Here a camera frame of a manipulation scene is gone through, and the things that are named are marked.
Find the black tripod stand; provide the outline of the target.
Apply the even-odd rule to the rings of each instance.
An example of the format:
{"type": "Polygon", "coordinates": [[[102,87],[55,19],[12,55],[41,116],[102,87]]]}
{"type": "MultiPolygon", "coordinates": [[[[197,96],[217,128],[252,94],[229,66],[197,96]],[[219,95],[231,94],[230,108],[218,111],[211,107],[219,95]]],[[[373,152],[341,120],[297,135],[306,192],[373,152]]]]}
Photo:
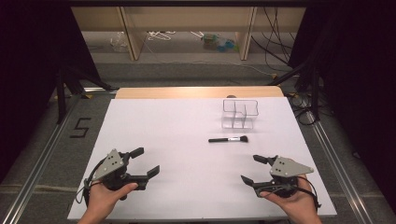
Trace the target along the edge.
{"type": "Polygon", "coordinates": [[[294,89],[297,92],[310,90],[311,103],[308,110],[313,114],[314,122],[319,121],[318,116],[318,91],[319,91],[319,74],[317,66],[306,60],[304,63],[293,68],[291,71],[281,77],[276,77],[269,86],[277,86],[289,78],[298,75],[297,81],[294,84],[294,89]]]}
{"type": "Polygon", "coordinates": [[[56,74],[56,92],[57,92],[57,102],[58,102],[58,123],[64,120],[66,115],[66,102],[64,87],[70,90],[72,94],[82,94],[84,88],[80,83],[81,79],[86,79],[92,84],[104,89],[105,91],[117,91],[118,88],[112,87],[105,82],[103,82],[99,77],[92,77],[88,73],[82,70],[67,65],[62,67],[56,74]]]}

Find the clear plastic bag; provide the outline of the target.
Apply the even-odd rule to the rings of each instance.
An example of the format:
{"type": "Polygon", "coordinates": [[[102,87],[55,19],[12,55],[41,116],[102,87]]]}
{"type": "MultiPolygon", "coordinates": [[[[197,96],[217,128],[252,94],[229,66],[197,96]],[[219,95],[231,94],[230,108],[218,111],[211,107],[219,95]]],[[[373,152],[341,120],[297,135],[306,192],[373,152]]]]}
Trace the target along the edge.
{"type": "Polygon", "coordinates": [[[116,52],[128,52],[128,41],[124,32],[116,32],[110,38],[110,46],[116,52]]]}

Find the aluminium floor rail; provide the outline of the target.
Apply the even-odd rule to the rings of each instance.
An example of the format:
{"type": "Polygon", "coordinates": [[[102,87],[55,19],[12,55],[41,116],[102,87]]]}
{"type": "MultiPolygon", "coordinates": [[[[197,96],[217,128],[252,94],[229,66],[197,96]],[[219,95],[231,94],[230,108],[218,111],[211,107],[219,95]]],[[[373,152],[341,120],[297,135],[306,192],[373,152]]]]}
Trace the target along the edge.
{"type": "Polygon", "coordinates": [[[8,208],[5,216],[0,220],[0,224],[18,224],[23,211],[25,210],[30,198],[33,195],[35,186],[44,173],[53,151],[61,139],[61,136],[64,132],[64,127],[73,113],[79,98],[79,95],[70,97],[69,103],[66,105],[68,111],[65,112],[64,117],[54,126],[50,133],[50,137],[46,142],[46,145],[41,150],[39,157],[35,161],[35,165],[28,173],[28,176],[23,184],[20,187],[16,187],[15,191],[17,192],[17,196],[8,208]]]}
{"type": "Polygon", "coordinates": [[[374,224],[371,216],[369,215],[366,204],[359,195],[357,189],[353,185],[349,175],[347,174],[346,168],[339,159],[330,138],[326,134],[321,122],[316,119],[312,112],[307,113],[308,120],[312,123],[314,132],[321,144],[324,154],[328,159],[333,172],[343,190],[346,199],[355,215],[355,218],[360,224],[374,224]]]}

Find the white table cover sheet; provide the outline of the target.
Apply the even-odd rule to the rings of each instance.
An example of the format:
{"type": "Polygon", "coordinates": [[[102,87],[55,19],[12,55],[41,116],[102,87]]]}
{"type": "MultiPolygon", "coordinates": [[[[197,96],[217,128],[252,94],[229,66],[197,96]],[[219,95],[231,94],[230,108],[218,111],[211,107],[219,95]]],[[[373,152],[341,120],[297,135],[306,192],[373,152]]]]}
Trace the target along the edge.
{"type": "Polygon", "coordinates": [[[241,176],[271,180],[270,167],[253,155],[291,158],[314,166],[290,104],[283,97],[259,99],[253,129],[223,129],[222,99],[113,100],[87,167],[113,148],[143,147],[128,171],[142,175],[159,165],[146,189],[116,204],[110,222],[250,221],[281,219],[285,213],[260,199],[241,176]],[[248,142],[208,139],[247,136],[248,142]]]}

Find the green and blue packets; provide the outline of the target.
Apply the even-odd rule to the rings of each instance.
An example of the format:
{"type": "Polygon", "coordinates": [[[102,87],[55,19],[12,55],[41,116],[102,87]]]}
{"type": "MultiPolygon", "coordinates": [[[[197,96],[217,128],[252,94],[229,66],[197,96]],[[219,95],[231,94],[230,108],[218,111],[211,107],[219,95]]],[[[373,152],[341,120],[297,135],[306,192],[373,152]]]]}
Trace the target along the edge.
{"type": "Polygon", "coordinates": [[[235,42],[229,38],[214,34],[204,34],[201,37],[204,42],[205,49],[215,49],[218,52],[226,52],[229,50],[238,51],[239,48],[235,42]]]}

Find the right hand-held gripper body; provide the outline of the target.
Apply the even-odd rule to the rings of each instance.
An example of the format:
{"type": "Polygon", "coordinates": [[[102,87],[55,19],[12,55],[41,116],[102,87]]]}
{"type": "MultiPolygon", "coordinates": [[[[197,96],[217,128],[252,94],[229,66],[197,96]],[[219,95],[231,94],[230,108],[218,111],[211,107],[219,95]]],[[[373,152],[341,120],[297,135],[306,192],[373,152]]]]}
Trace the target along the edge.
{"type": "Polygon", "coordinates": [[[252,187],[257,196],[260,196],[262,191],[267,191],[281,198],[289,198],[297,191],[297,177],[314,172],[314,169],[309,166],[278,156],[268,158],[267,164],[271,166],[269,174],[273,179],[269,182],[253,184],[252,187]]]}

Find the light wooden table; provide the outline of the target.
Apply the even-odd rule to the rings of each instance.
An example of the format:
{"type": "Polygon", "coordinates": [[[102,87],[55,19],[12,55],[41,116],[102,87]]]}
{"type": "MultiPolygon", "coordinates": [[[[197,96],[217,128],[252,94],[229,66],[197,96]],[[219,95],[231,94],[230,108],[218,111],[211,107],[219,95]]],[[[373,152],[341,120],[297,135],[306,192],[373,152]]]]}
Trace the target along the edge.
{"type": "Polygon", "coordinates": [[[150,87],[120,88],[116,99],[176,99],[176,98],[236,98],[283,97],[278,86],[228,87],[150,87]]]}

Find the black frame bar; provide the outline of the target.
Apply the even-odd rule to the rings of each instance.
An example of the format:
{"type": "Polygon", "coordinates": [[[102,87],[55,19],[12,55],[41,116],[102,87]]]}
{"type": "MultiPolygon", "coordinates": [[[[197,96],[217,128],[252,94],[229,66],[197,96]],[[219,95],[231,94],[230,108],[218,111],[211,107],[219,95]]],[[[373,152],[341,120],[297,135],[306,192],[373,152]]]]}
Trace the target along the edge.
{"type": "Polygon", "coordinates": [[[67,0],[73,7],[306,7],[317,0],[67,0]]]}

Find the light wooden shelf unit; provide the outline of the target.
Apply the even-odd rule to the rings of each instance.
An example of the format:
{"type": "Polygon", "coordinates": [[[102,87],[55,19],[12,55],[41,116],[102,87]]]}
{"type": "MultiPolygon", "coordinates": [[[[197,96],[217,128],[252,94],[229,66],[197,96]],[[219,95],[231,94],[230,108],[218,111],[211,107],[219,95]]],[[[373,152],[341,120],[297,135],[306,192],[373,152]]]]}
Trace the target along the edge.
{"type": "Polygon", "coordinates": [[[139,59],[148,31],[234,32],[241,60],[248,58],[251,35],[272,30],[277,20],[282,33],[296,33],[303,7],[73,7],[82,31],[123,32],[127,50],[139,59]]]}

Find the clear plastic organizer box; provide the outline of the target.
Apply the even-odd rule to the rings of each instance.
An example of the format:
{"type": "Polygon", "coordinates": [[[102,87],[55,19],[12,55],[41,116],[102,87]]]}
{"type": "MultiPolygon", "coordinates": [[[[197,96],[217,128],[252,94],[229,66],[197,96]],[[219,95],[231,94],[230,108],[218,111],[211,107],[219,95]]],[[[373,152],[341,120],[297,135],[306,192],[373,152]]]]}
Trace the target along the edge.
{"type": "Polygon", "coordinates": [[[256,100],[228,98],[223,100],[221,126],[223,129],[253,129],[259,116],[256,100]]]}

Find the person's right hand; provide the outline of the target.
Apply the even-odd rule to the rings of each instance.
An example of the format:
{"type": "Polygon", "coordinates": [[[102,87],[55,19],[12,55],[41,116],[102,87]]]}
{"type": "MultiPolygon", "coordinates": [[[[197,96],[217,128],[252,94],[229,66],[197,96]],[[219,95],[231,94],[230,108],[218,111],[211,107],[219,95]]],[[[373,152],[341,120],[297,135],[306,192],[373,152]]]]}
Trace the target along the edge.
{"type": "Polygon", "coordinates": [[[317,214],[315,202],[313,197],[305,192],[297,191],[294,195],[289,198],[281,198],[274,193],[262,191],[260,195],[278,205],[290,218],[290,216],[297,214],[317,214]]]}

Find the person's left hand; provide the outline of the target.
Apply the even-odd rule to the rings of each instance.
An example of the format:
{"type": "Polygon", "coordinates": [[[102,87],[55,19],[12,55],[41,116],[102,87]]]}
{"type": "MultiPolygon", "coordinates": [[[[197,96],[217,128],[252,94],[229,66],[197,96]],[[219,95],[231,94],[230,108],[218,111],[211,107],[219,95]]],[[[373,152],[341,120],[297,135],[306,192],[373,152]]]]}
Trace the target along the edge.
{"type": "Polygon", "coordinates": [[[136,183],[130,183],[120,189],[110,190],[101,182],[94,183],[91,186],[87,212],[106,217],[112,212],[117,201],[127,196],[137,187],[138,185],[136,183]]]}

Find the black makeup brush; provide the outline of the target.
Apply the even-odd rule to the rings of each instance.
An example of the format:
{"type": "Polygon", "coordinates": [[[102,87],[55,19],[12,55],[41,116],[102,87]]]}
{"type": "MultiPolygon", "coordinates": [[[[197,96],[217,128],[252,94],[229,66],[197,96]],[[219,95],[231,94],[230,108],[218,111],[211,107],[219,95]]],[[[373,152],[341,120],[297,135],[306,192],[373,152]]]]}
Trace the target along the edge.
{"type": "Polygon", "coordinates": [[[211,138],[208,139],[209,143],[218,143],[218,142],[248,142],[248,137],[243,135],[239,137],[223,137],[223,138],[211,138]]]}

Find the black curtain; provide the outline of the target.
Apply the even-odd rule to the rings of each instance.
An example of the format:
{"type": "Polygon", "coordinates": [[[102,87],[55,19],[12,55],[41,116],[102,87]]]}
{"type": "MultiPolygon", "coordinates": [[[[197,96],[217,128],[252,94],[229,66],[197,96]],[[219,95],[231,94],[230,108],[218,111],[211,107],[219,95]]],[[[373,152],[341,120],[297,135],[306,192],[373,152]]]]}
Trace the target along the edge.
{"type": "Polygon", "coordinates": [[[0,182],[27,146],[57,75],[74,93],[99,74],[68,0],[0,0],[0,182]]]}
{"type": "Polygon", "coordinates": [[[320,55],[335,116],[396,212],[396,0],[333,0],[305,10],[290,65],[302,63],[336,10],[344,15],[320,55]]]}

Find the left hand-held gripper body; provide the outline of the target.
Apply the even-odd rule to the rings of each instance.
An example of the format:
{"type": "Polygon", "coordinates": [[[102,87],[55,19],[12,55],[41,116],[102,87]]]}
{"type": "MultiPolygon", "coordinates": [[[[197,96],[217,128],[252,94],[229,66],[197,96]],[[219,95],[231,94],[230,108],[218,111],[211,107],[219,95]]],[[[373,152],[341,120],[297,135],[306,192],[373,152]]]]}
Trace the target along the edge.
{"type": "Polygon", "coordinates": [[[120,189],[129,183],[136,183],[137,190],[144,190],[147,186],[147,177],[127,173],[127,166],[131,159],[129,153],[118,152],[113,148],[94,168],[92,181],[99,180],[110,190],[120,189]]]}

